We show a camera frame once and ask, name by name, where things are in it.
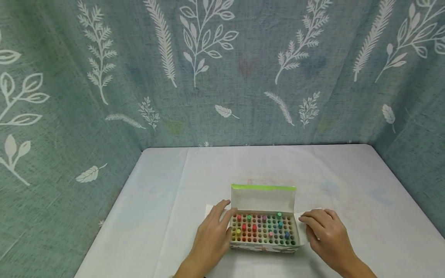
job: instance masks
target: hand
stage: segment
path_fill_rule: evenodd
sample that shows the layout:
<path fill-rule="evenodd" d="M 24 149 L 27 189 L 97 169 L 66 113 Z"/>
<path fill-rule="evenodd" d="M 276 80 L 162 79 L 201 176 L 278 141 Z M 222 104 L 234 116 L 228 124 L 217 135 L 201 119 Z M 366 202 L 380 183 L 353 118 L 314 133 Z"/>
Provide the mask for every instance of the hand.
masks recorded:
<path fill-rule="evenodd" d="M 376 278 L 352 249 L 345 226 L 333 210 L 311 210 L 299 218 L 307 224 L 311 248 L 342 277 Z"/>
<path fill-rule="evenodd" d="M 219 221 L 228 204 L 230 200 L 220 201 L 198 227 L 192 250 L 179 267 L 175 278 L 203 278 L 229 250 L 232 231 L 227 225 L 237 209 L 230 209 Z"/>

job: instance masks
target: white tablecloth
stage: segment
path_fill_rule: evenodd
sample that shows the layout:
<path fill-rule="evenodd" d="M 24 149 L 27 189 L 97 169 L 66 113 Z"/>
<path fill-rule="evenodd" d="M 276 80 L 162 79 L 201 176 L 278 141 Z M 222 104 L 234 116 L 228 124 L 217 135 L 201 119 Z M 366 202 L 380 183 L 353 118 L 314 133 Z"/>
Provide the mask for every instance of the white tablecloth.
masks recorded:
<path fill-rule="evenodd" d="M 206 204 L 230 184 L 294 185 L 295 211 L 336 210 L 378 277 L 444 277 L 445 240 L 369 145 L 147 149 L 76 278 L 166 278 L 188 254 Z M 339 277 L 309 245 L 295 255 L 230 250 L 207 276 Z"/>

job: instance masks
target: chalk box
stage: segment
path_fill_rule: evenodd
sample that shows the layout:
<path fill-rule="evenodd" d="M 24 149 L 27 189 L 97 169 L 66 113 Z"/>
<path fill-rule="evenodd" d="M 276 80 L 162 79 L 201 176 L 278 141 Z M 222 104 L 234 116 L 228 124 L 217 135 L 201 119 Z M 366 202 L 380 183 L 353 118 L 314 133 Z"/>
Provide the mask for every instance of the chalk box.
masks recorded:
<path fill-rule="evenodd" d="M 304 245 L 307 242 L 306 226 L 298 220 L 301 213 L 294 213 L 295 191 L 294 186 L 232 184 L 231 206 L 237 208 L 238 212 L 231 216 L 228 225 L 232 232 L 231 248 L 294 253 Z M 207 205 L 205 216 L 209 214 L 212 207 L 212 205 Z M 278 221 L 285 223 L 283 229 L 277 227 Z M 237 229 L 241 229 L 243 224 L 246 224 L 246 230 L 238 235 Z M 251 230 L 254 224 L 257 226 L 255 237 Z M 272 237 L 269 237 L 270 231 L 273 232 Z M 284 238 L 285 232 L 291 233 L 291 238 L 288 240 Z"/>

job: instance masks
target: fabric backdrop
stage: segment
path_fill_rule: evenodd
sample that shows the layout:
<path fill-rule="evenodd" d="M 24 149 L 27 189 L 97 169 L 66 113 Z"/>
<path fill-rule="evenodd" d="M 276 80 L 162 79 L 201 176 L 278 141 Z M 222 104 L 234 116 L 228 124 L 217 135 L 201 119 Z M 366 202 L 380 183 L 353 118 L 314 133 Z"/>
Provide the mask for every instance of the fabric backdrop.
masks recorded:
<path fill-rule="evenodd" d="M 445 1 L 83 1 L 0 1 L 1 277 L 72 277 L 149 147 L 371 144 L 445 235 Z"/>

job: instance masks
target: box lid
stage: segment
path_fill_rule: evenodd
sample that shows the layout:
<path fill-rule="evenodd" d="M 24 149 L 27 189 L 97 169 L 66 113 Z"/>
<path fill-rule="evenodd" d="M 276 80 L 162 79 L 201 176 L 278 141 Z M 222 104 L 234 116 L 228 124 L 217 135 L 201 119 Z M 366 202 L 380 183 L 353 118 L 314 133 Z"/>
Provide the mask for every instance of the box lid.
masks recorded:
<path fill-rule="evenodd" d="M 231 206 L 239 210 L 294 213 L 295 186 L 231 185 Z"/>

